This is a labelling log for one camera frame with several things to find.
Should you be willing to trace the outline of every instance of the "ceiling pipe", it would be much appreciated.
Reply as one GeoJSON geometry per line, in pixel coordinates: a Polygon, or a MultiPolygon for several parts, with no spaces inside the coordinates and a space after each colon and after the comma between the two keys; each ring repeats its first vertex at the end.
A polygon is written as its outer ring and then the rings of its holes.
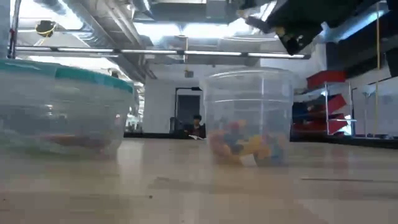
{"type": "Polygon", "coordinates": [[[115,22],[117,23],[117,25],[120,27],[120,29],[127,35],[127,37],[129,38],[129,40],[140,46],[140,48],[144,48],[145,45],[142,43],[141,37],[138,34],[137,29],[134,27],[134,25],[132,24],[132,22],[130,22],[128,20],[128,18],[126,17],[126,15],[122,12],[122,10],[120,9],[120,7],[115,3],[114,0],[107,0],[104,1],[108,13],[109,15],[112,17],[112,19],[115,20],[115,22]]]}
{"type": "MultiPolygon", "coordinates": [[[[90,47],[113,48],[117,46],[115,41],[81,3],[71,0],[34,0],[34,2],[61,16],[64,16],[67,9],[71,10],[85,24],[81,30],[85,31],[85,33],[76,33],[73,35],[90,47]]],[[[110,58],[110,60],[118,64],[120,69],[124,73],[129,74],[131,79],[145,83],[145,74],[137,69],[137,66],[131,63],[125,56],[119,55],[117,58],[110,58]]]]}
{"type": "Polygon", "coordinates": [[[152,54],[152,55],[206,55],[220,57],[242,57],[242,58],[279,58],[306,60],[310,55],[288,55],[283,53],[255,53],[255,52],[220,52],[201,50],[134,50],[134,49],[91,49],[78,47],[49,47],[49,46],[17,46],[18,51],[25,52],[65,52],[76,54],[152,54]]]}
{"type": "MultiPolygon", "coordinates": [[[[378,11],[380,17],[388,13],[388,11],[389,8],[387,4],[385,2],[380,3],[378,11]]],[[[363,27],[366,27],[376,20],[377,9],[375,4],[365,10],[361,9],[360,12],[360,14],[347,19],[337,28],[331,29],[328,26],[323,26],[323,31],[319,34],[317,41],[321,43],[339,42],[354,35],[359,30],[363,29],[363,27]]]]}
{"type": "MultiPolygon", "coordinates": [[[[105,1],[105,6],[107,7],[108,14],[112,17],[115,23],[119,26],[119,28],[124,32],[126,37],[134,44],[137,45],[140,49],[144,49],[145,45],[142,43],[141,37],[134,27],[131,21],[126,17],[126,15],[122,12],[119,5],[115,3],[114,0],[105,1]]],[[[139,70],[145,73],[146,76],[149,76],[152,79],[156,79],[157,77],[146,68],[146,60],[143,56],[140,55],[139,60],[139,70]]]]}
{"type": "MultiPolygon", "coordinates": [[[[54,32],[62,33],[62,34],[90,34],[90,31],[87,30],[67,30],[67,29],[59,29],[58,27],[53,30],[54,32]]],[[[23,32],[37,32],[35,29],[28,28],[18,28],[19,33],[23,32]]]]}

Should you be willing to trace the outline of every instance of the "ductwork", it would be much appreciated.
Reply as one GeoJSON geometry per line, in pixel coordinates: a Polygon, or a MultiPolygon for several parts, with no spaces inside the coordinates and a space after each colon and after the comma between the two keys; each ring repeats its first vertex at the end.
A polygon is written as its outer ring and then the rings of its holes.
{"type": "Polygon", "coordinates": [[[150,5],[152,0],[129,0],[137,11],[144,13],[146,16],[152,18],[152,11],[150,10],[150,5]]]}
{"type": "MultiPolygon", "coordinates": [[[[107,35],[105,30],[95,21],[81,3],[70,0],[34,0],[34,2],[52,10],[60,16],[66,16],[67,13],[73,12],[84,23],[82,30],[86,31],[74,35],[90,47],[102,49],[116,47],[112,38],[107,35]]],[[[141,68],[132,64],[125,56],[120,55],[118,58],[110,60],[118,64],[121,70],[125,74],[128,74],[131,79],[145,83],[146,76],[140,71],[141,68]]]]}
{"type": "Polygon", "coordinates": [[[385,2],[379,4],[378,12],[377,6],[374,4],[371,7],[362,9],[358,15],[349,18],[337,28],[331,29],[323,26],[323,32],[319,35],[318,40],[320,42],[339,42],[340,40],[344,40],[375,21],[377,14],[379,14],[379,17],[382,17],[388,11],[388,5],[385,2]]]}

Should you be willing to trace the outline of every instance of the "plastic container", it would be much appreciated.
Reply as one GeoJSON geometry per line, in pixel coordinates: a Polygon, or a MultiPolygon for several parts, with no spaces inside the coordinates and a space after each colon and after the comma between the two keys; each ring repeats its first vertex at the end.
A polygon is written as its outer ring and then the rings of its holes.
{"type": "Polygon", "coordinates": [[[0,148],[113,155],[133,88],[55,63],[0,60],[0,148]]]}
{"type": "Polygon", "coordinates": [[[242,68],[201,81],[207,143],[216,158],[249,166],[284,163],[293,77],[275,68],[242,68]]]}

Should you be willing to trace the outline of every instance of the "colorful toy pieces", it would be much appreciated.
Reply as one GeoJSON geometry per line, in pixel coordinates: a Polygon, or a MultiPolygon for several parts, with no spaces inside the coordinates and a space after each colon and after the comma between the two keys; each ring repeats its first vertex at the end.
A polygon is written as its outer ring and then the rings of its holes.
{"type": "Polygon", "coordinates": [[[284,134],[266,133],[248,136],[246,121],[229,123],[226,130],[208,133],[210,149],[222,162],[241,164],[242,158],[252,155],[257,166],[279,165],[287,147],[284,134]]]}

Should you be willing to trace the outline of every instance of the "doorway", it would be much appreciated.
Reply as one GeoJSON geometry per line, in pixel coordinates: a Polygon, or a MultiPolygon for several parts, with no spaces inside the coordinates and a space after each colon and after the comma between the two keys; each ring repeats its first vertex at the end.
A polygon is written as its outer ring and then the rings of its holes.
{"type": "Polygon", "coordinates": [[[193,116],[200,112],[200,96],[179,95],[177,99],[177,119],[183,124],[193,124],[193,116]]]}

